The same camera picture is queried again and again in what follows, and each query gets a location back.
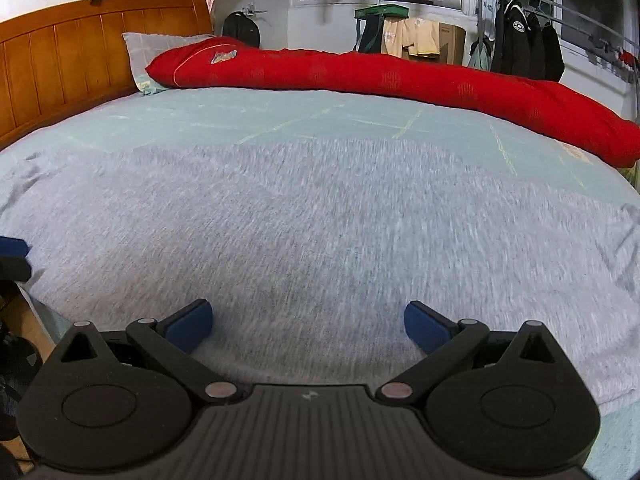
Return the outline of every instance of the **pillow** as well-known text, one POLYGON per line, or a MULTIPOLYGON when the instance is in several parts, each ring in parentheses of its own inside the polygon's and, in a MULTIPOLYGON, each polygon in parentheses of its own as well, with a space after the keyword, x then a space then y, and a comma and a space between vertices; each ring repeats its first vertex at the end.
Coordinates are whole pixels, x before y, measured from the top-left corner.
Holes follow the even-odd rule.
POLYGON ((208 40, 209 38, 213 38, 213 35, 201 34, 199 36, 182 37, 166 36, 164 34, 125 32, 122 37, 127 44, 133 81, 135 81, 136 86, 143 94, 151 95, 167 90, 166 86, 154 81, 149 77, 149 74, 146 73, 146 66, 151 63, 154 58, 172 48, 208 40))
POLYGON ((247 46, 238 47, 234 59, 212 64, 219 40, 169 50, 146 70, 159 82, 177 88, 331 90, 465 108, 577 146, 614 168, 629 168, 640 159, 638 126, 553 81, 414 63, 387 54, 247 46))

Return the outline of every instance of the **black hoodie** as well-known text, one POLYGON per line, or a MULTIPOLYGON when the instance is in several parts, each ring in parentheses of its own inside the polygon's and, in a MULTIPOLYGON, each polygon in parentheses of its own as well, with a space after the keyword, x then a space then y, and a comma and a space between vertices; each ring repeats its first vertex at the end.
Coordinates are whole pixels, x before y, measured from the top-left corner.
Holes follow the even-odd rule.
POLYGON ((511 0, 504 11, 501 48, 499 39, 496 41, 492 72, 529 77, 531 49, 528 30, 522 4, 511 0))
POLYGON ((545 44, 542 40, 542 28, 540 20, 532 12, 527 19, 527 31, 529 35, 529 77, 531 79, 543 80, 545 78, 545 44))

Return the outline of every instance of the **grey blanket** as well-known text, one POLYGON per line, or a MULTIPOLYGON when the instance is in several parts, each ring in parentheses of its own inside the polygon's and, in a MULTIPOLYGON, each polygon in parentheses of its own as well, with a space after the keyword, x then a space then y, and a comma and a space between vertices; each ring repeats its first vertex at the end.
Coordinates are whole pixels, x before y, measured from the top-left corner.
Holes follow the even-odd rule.
POLYGON ((35 154, 0 180, 32 296, 121 329, 196 298, 196 357, 239 381, 379 386, 421 359, 421 300, 495 330, 546 323, 602 413, 640 397, 640 212, 467 166, 426 144, 339 140, 35 154))

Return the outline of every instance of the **black bag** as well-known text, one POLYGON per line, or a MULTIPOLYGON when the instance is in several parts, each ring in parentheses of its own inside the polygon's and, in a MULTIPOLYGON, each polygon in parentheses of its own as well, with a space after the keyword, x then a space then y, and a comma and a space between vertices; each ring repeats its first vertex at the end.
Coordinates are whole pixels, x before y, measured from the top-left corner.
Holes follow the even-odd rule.
POLYGON ((222 24, 222 35, 228 38, 236 38, 245 45, 260 48, 260 30, 243 12, 232 12, 222 24))
POLYGON ((371 14, 364 17, 364 32, 356 45, 363 54, 380 54, 382 52, 382 29, 385 17, 382 14, 371 14))

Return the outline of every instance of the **black backpack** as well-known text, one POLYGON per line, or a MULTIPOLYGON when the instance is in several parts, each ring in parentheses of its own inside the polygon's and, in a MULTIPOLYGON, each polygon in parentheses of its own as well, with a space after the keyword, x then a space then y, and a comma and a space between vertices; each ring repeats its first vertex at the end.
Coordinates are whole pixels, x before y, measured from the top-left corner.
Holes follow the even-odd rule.
POLYGON ((222 35, 236 38, 248 46, 260 48, 260 31, 243 12, 232 12, 222 24, 222 35))

